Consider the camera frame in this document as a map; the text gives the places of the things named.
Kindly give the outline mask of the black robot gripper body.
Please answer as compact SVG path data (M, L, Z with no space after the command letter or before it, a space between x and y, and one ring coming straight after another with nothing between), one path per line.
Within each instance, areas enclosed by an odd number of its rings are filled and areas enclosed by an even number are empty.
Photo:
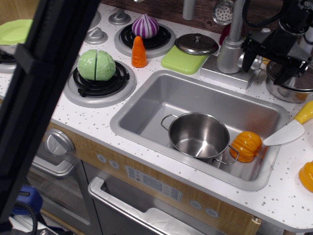
M266 57L283 65L300 65L300 69L303 69L311 62L312 57L300 47L297 40L312 25L312 20L305 23L297 23L296 20L280 19L278 27L274 31L248 32L242 43L242 48L244 50L250 47L255 50L256 55Z

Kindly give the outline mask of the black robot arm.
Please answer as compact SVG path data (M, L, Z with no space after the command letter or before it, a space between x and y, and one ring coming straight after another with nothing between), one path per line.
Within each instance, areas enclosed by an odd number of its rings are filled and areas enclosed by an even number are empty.
M270 59L282 67L274 79L281 85L290 78L304 73L312 61L311 54L297 43L313 26L313 2L311 0L284 0L279 13L259 23L247 19L250 1L243 7L242 17L250 27L262 27L278 20L278 27L270 32L250 31L241 45L244 51L242 69L247 72L257 55Z

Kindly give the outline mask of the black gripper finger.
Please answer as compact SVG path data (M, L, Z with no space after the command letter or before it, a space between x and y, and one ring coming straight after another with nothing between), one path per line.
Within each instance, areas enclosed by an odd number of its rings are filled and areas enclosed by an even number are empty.
M279 71L276 74L276 78L274 79L275 85L281 85L288 81L290 78L294 77L295 74L297 74L301 68L300 65L294 65L294 64L278 64Z
M245 48L244 52L245 54L243 58L242 69L243 71L248 72L256 58L256 52L250 47Z

